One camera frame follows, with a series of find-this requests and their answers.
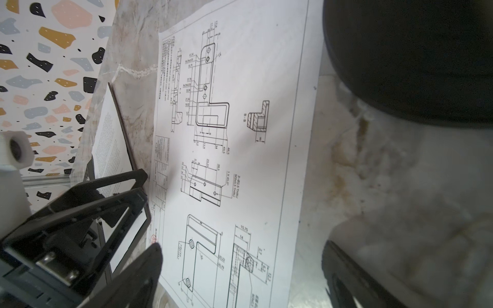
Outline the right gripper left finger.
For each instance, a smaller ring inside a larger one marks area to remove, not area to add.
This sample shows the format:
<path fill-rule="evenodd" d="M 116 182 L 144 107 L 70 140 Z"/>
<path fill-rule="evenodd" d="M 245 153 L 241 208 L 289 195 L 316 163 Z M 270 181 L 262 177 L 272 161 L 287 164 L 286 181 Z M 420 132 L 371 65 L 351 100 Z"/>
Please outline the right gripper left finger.
<path fill-rule="evenodd" d="M 162 265 L 162 249 L 154 243 L 83 306 L 151 307 Z"/>

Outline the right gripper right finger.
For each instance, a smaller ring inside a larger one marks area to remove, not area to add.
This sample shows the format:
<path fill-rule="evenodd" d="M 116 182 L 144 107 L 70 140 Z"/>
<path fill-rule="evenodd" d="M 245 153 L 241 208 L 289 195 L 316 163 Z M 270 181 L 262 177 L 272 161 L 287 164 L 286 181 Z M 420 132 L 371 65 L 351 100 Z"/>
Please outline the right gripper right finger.
<path fill-rule="evenodd" d="M 321 267 L 333 307 L 405 306 L 331 240 L 325 243 Z"/>

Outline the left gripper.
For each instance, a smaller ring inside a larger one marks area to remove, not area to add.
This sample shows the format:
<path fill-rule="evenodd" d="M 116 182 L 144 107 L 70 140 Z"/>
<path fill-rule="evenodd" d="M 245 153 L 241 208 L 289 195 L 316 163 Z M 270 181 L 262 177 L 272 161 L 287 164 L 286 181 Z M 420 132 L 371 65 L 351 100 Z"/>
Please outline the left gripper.
<path fill-rule="evenodd" d="M 77 307 L 147 203 L 143 169 L 79 183 L 1 240 L 1 287 L 28 307 Z"/>

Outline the paper with technical drawings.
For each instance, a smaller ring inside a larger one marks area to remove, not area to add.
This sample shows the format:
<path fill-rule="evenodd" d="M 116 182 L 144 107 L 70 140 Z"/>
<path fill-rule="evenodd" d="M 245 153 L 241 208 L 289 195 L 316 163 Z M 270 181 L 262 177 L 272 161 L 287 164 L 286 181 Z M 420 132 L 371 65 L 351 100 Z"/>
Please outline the paper with technical drawings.
<path fill-rule="evenodd" d="M 148 242 L 179 307 L 286 307 L 322 1 L 212 1 L 159 33 Z"/>

